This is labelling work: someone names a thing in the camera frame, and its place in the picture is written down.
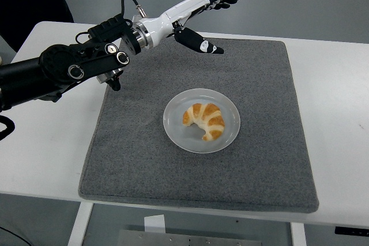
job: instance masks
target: black fingertip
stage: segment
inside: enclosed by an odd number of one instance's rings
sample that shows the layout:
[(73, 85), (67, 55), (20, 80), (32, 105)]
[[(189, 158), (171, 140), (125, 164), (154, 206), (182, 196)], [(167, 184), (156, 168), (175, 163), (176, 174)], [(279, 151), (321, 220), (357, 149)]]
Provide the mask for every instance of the black fingertip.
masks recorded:
[(224, 49), (217, 47), (217, 49), (213, 52), (214, 54), (224, 54)]

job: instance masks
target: croissant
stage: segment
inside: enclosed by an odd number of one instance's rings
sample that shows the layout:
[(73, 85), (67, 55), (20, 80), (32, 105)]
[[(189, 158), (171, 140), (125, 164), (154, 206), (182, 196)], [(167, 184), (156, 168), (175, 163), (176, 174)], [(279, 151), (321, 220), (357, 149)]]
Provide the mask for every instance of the croissant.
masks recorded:
[(184, 112), (182, 123), (185, 126), (195, 123), (205, 130), (206, 133), (202, 137), (204, 141), (214, 141), (222, 135), (225, 127), (220, 108), (213, 103), (193, 104)]

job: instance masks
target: person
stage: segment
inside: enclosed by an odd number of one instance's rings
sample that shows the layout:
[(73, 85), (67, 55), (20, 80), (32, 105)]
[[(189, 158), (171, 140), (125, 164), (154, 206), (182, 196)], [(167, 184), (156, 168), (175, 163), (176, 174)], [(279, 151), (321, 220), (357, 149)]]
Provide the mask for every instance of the person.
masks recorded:
[(0, 36), (18, 52), (41, 21), (74, 22), (65, 0), (0, 0)]

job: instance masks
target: metal bracket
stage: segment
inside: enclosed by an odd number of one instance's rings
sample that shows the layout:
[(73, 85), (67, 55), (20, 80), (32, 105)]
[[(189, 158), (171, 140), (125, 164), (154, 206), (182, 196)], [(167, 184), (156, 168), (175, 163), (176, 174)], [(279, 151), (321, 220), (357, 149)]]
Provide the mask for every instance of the metal bracket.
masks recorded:
[(121, 230), (117, 246), (262, 246), (260, 241)]

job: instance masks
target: robotic arm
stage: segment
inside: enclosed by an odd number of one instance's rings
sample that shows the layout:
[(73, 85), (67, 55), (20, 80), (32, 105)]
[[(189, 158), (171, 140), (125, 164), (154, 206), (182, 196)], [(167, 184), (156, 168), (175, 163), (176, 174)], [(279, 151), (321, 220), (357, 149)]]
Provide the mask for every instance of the robotic arm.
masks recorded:
[(130, 62), (128, 54), (112, 44), (119, 38), (133, 55), (140, 53), (142, 48), (157, 46), (164, 37), (171, 35), (194, 51), (222, 54), (223, 49), (183, 26), (199, 13), (226, 9), (238, 0), (185, 0), (158, 18), (147, 18), (138, 2), (133, 1), (140, 15), (134, 16), (132, 21), (123, 17), (122, 0), (120, 14), (85, 32), (89, 35), (88, 41), (79, 43), (78, 34), (78, 44), (53, 45), (38, 58), (0, 67), (0, 112), (34, 99), (56, 102), (63, 93), (91, 77), (119, 90), (119, 76)]

